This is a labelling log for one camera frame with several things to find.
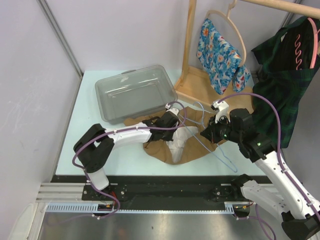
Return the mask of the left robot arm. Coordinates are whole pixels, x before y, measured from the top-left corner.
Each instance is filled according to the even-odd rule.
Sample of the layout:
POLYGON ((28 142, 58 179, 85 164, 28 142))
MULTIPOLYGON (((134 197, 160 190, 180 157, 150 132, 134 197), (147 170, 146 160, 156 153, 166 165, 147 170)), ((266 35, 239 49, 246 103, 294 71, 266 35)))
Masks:
POLYGON ((179 125, 178 113, 177 108, 170 108, 161 117, 153 117, 113 131, 107 131, 99 123, 89 128, 74 145, 75 157, 72 162, 76 159, 81 162, 81 168, 94 185, 93 194, 98 199, 105 200, 111 193, 104 166, 112 150, 130 144, 172 141, 179 125))

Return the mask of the blue wire hanger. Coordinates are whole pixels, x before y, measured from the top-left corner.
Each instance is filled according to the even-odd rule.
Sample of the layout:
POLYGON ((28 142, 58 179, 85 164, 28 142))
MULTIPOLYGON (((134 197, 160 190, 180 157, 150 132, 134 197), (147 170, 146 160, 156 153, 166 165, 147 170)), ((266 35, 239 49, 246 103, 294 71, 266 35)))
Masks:
POLYGON ((202 135, 200 135, 200 130, 199 128, 197 129, 197 131, 193 130, 192 126, 187 126, 186 123, 187 122, 191 122, 193 124, 196 124, 198 127, 201 126, 203 129, 205 128, 205 115, 206 114, 211 114, 210 111, 206 111, 204 106, 198 102, 195 101, 192 105, 195 106, 197 105, 197 108, 201 109, 201 119, 199 121, 196 120, 192 120, 190 118, 187 117, 187 109, 186 107, 184 107, 184 105, 180 102, 176 102, 177 104, 182 106, 182 111, 184 112, 184 114, 182 115, 181 113, 178 114, 179 118, 181 119, 181 121, 183 121, 183 119, 185 119, 185 121, 182 123, 183 127, 191 134, 192 137, 194 137, 211 155, 213 155, 215 158, 217 158, 221 163, 223 163, 227 168, 229 168, 232 172, 237 173, 238 172, 238 168, 237 166, 225 155, 223 149, 220 147, 220 145, 218 143, 214 143, 213 141, 209 141, 206 138, 204 138, 202 135), (218 148, 222 154, 222 156, 224 157, 225 160, 227 160, 229 162, 226 163, 221 157, 219 157, 216 153, 214 153, 213 148, 214 147, 209 147, 209 144, 211 146, 215 145, 215 148, 218 148))

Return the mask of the green plaid garment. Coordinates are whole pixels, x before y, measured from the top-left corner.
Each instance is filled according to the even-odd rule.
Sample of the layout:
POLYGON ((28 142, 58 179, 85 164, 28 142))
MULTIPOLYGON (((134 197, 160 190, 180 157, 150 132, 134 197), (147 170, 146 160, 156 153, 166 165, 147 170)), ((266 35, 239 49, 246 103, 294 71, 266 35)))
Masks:
POLYGON ((262 66, 253 92, 268 99, 276 108, 281 124, 282 149, 290 144, 299 102, 320 68, 320 56, 317 55, 313 69, 296 70, 295 30, 306 19, 306 16, 298 18, 252 49, 257 62, 262 66))

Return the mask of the pink plastic hanger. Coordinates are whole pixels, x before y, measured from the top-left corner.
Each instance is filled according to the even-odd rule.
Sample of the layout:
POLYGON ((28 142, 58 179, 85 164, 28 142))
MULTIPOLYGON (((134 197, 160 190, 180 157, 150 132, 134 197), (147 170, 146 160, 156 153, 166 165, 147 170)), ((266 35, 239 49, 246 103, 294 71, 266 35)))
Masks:
POLYGON ((307 17, 295 30, 294 42, 295 69, 313 69, 318 55, 318 34, 320 30, 317 21, 307 17))

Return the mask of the blue floral skirt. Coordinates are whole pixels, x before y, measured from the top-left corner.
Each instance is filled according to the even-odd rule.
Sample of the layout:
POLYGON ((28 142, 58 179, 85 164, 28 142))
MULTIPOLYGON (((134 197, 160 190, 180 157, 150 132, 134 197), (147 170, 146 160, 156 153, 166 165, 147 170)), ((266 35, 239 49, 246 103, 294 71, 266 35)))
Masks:
POLYGON ((239 93, 246 87, 251 74, 242 58, 218 32, 212 21, 206 18, 201 26, 196 56, 208 74, 210 85, 219 95, 223 95, 229 85, 239 93))

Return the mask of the tan garment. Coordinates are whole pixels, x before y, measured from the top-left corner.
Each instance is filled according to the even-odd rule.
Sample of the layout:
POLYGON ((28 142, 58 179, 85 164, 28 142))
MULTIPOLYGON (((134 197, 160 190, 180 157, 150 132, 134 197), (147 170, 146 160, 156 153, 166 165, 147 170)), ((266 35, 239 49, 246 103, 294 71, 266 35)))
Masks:
MULTIPOLYGON (((186 107, 187 117, 200 121, 202 112, 195 110, 191 107, 186 107)), ((207 124, 211 114, 207 113, 204 117, 204 123, 207 124)), ((198 129, 200 132, 204 130, 202 126, 197 126, 195 123, 187 122, 187 126, 192 126, 194 131, 198 129)), ((179 138, 178 142, 158 140, 153 142, 147 142, 143 144, 144 151, 151 157, 169 164, 169 165, 181 165, 199 158, 202 158, 209 154, 209 152, 184 128, 177 129, 174 133, 174 138, 179 138)))

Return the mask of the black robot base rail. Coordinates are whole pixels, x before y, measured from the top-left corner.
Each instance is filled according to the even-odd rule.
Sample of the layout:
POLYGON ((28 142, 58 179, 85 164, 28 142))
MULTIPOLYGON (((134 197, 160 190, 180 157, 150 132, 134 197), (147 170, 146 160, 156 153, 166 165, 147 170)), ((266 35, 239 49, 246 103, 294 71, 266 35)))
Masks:
POLYGON ((255 180, 268 184, 266 176, 110 176, 106 189, 97 192, 84 176, 54 175, 51 182, 79 183, 81 200, 98 202, 93 217, 103 219, 113 211, 130 212, 209 212, 225 210, 232 203, 232 214, 243 217, 252 209, 254 201, 245 198, 240 184, 255 180))

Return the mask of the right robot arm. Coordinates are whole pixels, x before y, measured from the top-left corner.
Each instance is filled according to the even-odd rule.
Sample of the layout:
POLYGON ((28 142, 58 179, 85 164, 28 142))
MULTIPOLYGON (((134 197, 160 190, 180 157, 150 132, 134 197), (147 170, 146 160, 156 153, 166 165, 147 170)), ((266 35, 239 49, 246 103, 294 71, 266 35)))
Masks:
POLYGON ((279 193, 268 191, 242 174, 232 182, 231 196, 237 201, 245 198, 255 202, 280 222, 291 240, 309 240, 319 233, 320 202, 292 175, 270 138, 257 132, 248 110, 236 108, 227 112, 227 106, 214 110, 216 115, 209 119, 201 136, 212 143, 236 143, 242 155, 265 173, 279 193))

